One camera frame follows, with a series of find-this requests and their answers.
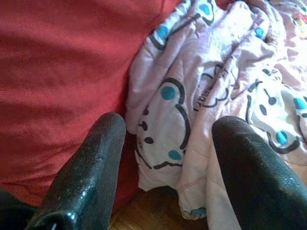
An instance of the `cartoon bear face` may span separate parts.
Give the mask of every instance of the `cartoon bear face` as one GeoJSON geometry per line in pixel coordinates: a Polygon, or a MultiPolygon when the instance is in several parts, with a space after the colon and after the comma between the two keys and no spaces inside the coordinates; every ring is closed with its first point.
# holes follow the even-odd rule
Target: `cartoon bear face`
{"type": "MultiPolygon", "coordinates": [[[[214,22],[214,10],[212,5],[212,0],[200,0],[198,1],[198,9],[197,13],[192,16],[194,20],[197,20],[199,18],[202,18],[207,25],[211,25],[214,22]]],[[[159,25],[159,27],[149,36],[149,39],[153,43],[153,45],[163,51],[165,50],[168,37],[173,35],[174,33],[180,31],[182,28],[189,26],[193,20],[187,20],[183,25],[181,25],[179,28],[176,28],[174,31],[174,27],[176,25],[176,22],[178,20],[178,16],[174,16],[173,20],[166,20],[162,24],[159,25]]]]}
{"type": "Polygon", "coordinates": [[[148,168],[182,166],[190,136],[184,100],[182,84],[167,78],[144,110],[137,132],[136,152],[148,168]]]}
{"type": "Polygon", "coordinates": [[[293,95],[286,86],[271,89],[268,82],[257,83],[249,89],[250,92],[256,91],[257,100],[253,102],[248,95],[247,122],[267,133],[269,145],[277,153],[294,151],[300,146],[300,141],[305,142],[299,125],[301,117],[296,110],[306,110],[307,103],[293,95]]]}

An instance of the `cartoon eye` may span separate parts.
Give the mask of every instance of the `cartoon eye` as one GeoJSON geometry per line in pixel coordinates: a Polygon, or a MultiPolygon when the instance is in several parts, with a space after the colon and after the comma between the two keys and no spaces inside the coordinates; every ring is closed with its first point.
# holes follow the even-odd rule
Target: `cartoon eye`
{"type": "Polygon", "coordinates": [[[152,138],[145,138],[144,141],[147,143],[147,144],[153,144],[154,143],[154,140],[152,138]]]}
{"type": "Polygon", "coordinates": [[[265,74],[267,74],[269,76],[271,75],[270,71],[268,71],[267,69],[263,69],[262,72],[264,72],[265,74]]]}
{"type": "Polygon", "coordinates": [[[145,110],[143,111],[143,115],[144,116],[147,116],[149,114],[149,112],[148,112],[148,106],[145,108],[145,110]]]}
{"type": "Polygon", "coordinates": [[[259,108],[260,108],[262,114],[266,116],[267,115],[267,109],[264,107],[264,105],[262,105],[262,104],[259,105],[259,108]]]}

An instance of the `white fabric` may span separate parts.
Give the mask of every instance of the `white fabric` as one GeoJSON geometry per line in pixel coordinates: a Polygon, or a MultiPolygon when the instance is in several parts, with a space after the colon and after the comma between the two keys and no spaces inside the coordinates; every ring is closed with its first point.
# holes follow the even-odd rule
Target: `white fabric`
{"type": "Polygon", "coordinates": [[[302,2],[183,1],[130,68],[126,122],[137,135],[139,186],[177,189],[182,215],[239,230],[211,136],[246,120],[307,183],[307,40],[302,2]]]}

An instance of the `red blanket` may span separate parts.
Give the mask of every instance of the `red blanket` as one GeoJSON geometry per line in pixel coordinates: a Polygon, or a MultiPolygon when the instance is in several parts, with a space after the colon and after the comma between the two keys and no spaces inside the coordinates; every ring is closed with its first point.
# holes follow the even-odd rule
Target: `red blanket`
{"type": "MultiPolygon", "coordinates": [[[[108,111],[124,114],[130,62],[178,2],[0,2],[1,188],[40,205],[94,121],[108,111]]],[[[131,143],[115,208],[137,189],[131,143]]]]}

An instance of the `wooden floor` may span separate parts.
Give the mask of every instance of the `wooden floor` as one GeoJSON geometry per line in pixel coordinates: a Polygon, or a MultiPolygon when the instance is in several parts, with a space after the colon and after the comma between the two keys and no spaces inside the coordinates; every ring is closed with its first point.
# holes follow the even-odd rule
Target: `wooden floor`
{"type": "Polygon", "coordinates": [[[176,192],[163,187],[138,194],[112,217],[109,230],[208,230],[208,227],[204,219],[183,219],[176,192]]]}

